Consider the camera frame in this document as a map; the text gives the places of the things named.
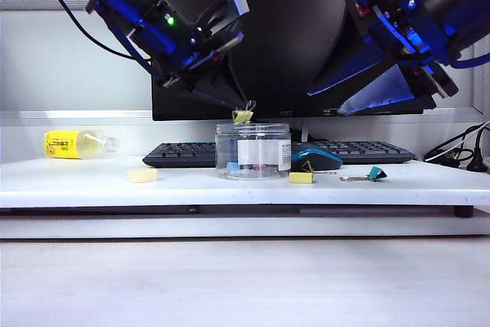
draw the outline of computer mouse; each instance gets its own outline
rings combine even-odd
[[[342,163],[339,157],[313,143],[293,142],[291,145],[291,170],[294,172],[336,170]]]

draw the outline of white platform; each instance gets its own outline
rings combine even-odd
[[[213,168],[159,169],[158,181],[133,184],[126,159],[37,159],[0,166],[1,208],[59,208],[176,204],[422,204],[490,205],[490,175],[424,162],[379,165],[384,180],[340,181],[366,175],[369,165],[344,165],[335,175],[315,175],[311,185],[287,178],[234,181]]]
[[[364,175],[370,169],[369,165],[345,165],[335,174],[316,175],[311,185],[290,184],[287,178],[227,180],[212,168],[159,169],[156,182],[128,183],[126,170],[141,165],[138,157],[38,159],[3,165],[0,199],[4,211],[92,208],[106,215],[7,213],[0,216],[0,238],[490,234],[490,215],[476,211],[473,218],[457,218],[452,207],[489,206],[488,174],[408,162],[380,165],[388,178],[377,182],[340,181],[340,176]],[[242,206],[240,213],[228,212],[234,204]],[[269,213],[253,212],[256,204],[268,206]],[[145,213],[146,206],[155,210],[155,206],[175,205],[214,208],[214,212],[137,214]],[[212,205],[220,205],[223,213]],[[281,205],[295,205],[296,213],[275,211]],[[135,213],[109,215],[114,208]]]

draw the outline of keyboard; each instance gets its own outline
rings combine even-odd
[[[400,164],[415,159],[412,152],[380,141],[319,140],[313,143],[321,149],[327,149],[342,159],[345,164]]]
[[[319,140],[312,143],[332,152],[345,164],[398,164],[415,159],[412,152],[386,142]],[[162,143],[143,162],[155,168],[213,168],[215,152],[214,142]]]

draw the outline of desk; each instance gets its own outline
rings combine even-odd
[[[445,168],[424,162],[380,165],[388,178],[378,182],[338,180],[365,175],[366,165],[344,165],[335,175],[316,175],[312,185],[294,185],[287,178],[233,181],[218,178],[214,169],[161,169],[153,183],[126,181],[126,171],[139,167],[138,157],[101,160],[38,159],[2,166],[2,208],[166,208],[187,206],[300,206],[294,221],[288,215],[121,217],[1,217],[0,237],[203,237],[313,235],[442,235],[490,234],[488,216],[459,219],[444,206],[490,205],[490,175]],[[386,208],[376,215],[354,216],[363,206],[427,206],[421,212],[395,214]],[[329,208],[347,208],[334,214]]]
[[[490,237],[0,243],[2,326],[487,327]]]

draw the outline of plastic bottle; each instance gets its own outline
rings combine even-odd
[[[92,159],[117,152],[119,141],[99,130],[50,130],[44,134],[44,154],[59,159]]]

